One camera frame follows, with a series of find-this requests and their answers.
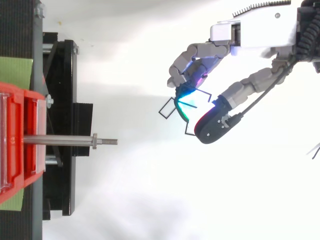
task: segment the black metal bracket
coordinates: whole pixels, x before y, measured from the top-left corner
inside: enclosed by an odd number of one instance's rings
[[[90,136],[93,104],[77,103],[77,45],[58,41],[57,33],[44,32],[43,75],[54,104],[48,112],[47,132],[55,135]],[[43,220],[51,210],[70,216],[75,210],[76,157],[89,156],[89,147],[47,146],[47,155],[60,156],[61,165],[47,165],[43,174]]]

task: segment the clear acrylic piece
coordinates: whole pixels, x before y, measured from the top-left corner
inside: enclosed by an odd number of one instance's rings
[[[47,102],[37,100],[36,105],[36,134],[47,134]],[[46,145],[36,145],[35,173],[46,170]]]
[[[0,93],[0,193],[10,187],[7,173],[7,100],[10,95]]]

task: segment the green tape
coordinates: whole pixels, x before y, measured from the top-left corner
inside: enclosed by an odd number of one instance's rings
[[[29,89],[32,71],[32,59],[0,57],[0,82],[14,84]]]
[[[0,82],[14,84],[21,89],[29,89],[32,72],[32,59],[0,56]],[[24,189],[0,204],[0,210],[21,211]]]
[[[21,211],[24,199],[24,189],[21,189],[16,195],[0,204],[0,210]]]

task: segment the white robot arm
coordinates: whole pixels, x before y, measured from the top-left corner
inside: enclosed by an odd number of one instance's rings
[[[250,51],[262,58],[275,56],[271,68],[233,83],[213,101],[215,107],[194,129],[202,143],[213,143],[226,134],[275,85],[283,83],[297,62],[320,61],[320,8],[314,2],[317,1],[304,1],[307,6],[302,4],[300,8],[292,7],[290,0],[253,4],[235,12],[233,19],[213,25],[208,42],[191,44],[174,61],[167,86],[176,89],[176,109],[188,122],[177,104],[179,99],[199,88],[224,57]],[[229,116],[229,111],[244,103],[248,96],[262,92],[244,112]]]

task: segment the red plastic bin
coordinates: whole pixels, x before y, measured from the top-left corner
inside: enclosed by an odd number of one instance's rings
[[[0,82],[0,204],[25,186],[24,94]]]
[[[47,130],[47,102],[34,91],[24,91],[24,134],[45,135]],[[24,186],[34,183],[46,168],[46,146],[24,145]]]
[[[24,134],[45,135],[47,104],[37,92],[0,82],[0,204],[44,172],[45,145],[24,145]]]

